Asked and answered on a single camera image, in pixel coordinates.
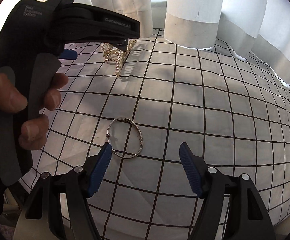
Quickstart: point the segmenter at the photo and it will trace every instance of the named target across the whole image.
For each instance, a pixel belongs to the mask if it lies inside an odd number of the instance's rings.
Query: round metal screw
[[[74,171],[76,172],[76,173],[79,173],[79,172],[81,172],[83,170],[83,167],[82,166],[76,166],[75,168],[74,168]]]
[[[41,174],[41,178],[42,179],[47,179],[49,177],[49,173],[48,172],[43,172],[42,174]]]
[[[241,177],[242,177],[242,179],[244,179],[244,180],[249,180],[249,176],[248,176],[247,174],[243,174]]]
[[[216,173],[217,172],[217,169],[215,169],[214,167],[209,167],[208,168],[208,172],[209,173]]]

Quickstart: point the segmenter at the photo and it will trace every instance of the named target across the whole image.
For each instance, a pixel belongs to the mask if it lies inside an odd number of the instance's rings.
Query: finger
[[[60,89],[68,83],[68,76],[63,73],[55,73],[50,88]]]
[[[32,142],[46,135],[49,129],[49,118],[40,114],[38,118],[28,120],[21,126],[23,141]]]
[[[6,74],[0,74],[0,110],[17,113],[27,106],[27,99],[13,86]]]
[[[20,136],[18,138],[18,143],[25,150],[29,151],[39,150],[46,144],[46,135],[31,142],[27,141],[25,138]]]
[[[61,103],[61,93],[56,89],[49,89],[44,97],[44,105],[48,110],[55,110]]]

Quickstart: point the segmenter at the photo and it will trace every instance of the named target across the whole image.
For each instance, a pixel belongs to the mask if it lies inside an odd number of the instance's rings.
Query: checkered tablecloth
[[[202,201],[180,163],[182,142],[224,174],[249,174],[273,224],[290,214],[290,85],[253,54],[238,59],[220,40],[209,50],[183,48],[157,29],[136,43],[116,79],[115,64],[103,63],[100,44],[67,48],[79,55],[59,69],[69,76],[59,109],[42,110],[50,130],[21,180],[28,191],[42,172],[66,173],[97,154],[111,120],[126,117],[140,127],[144,148],[133,159],[113,155],[99,192],[88,199],[103,239],[187,239]],[[130,128],[124,122],[111,128],[119,152],[139,149]],[[228,200],[217,239],[224,233]]]

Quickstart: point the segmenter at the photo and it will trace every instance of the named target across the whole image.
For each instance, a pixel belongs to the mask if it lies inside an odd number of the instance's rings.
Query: grid patterned cloth
[[[253,54],[238,59],[220,40],[210,50],[183,48],[157,29],[136,43],[116,79],[100,44],[67,48],[79,55],[59,69],[69,76],[59,109],[42,110],[50,129],[21,180],[28,191],[42,172],[66,173],[97,154],[111,120],[126,117],[140,127],[144,148],[133,159],[113,155],[99,192],[88,199],[102,239],[187,239],[202,200],[181,165],[182,142],[224,174],[249,174],[273,224],[290,214],[290,85],[264,62]],[[116,122],[110,133],[118,152],[139,149],[129,124]],[[224,234],[228,200],[216,239]],[[64,196],[62,212],[67,221]]]

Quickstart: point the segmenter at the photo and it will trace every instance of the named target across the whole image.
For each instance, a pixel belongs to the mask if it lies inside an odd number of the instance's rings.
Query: black handle
[[[32,66],[0,67],[0,73],[15,77],[15,87],[28,99],[27,107],[17,114],[0,112],[0,177],[9,186],[26,174],[33,165],[31,151],[20,147],[18,138],[24,122],[39,116],[43,98],[61,62],[50,53],[40,53]]]

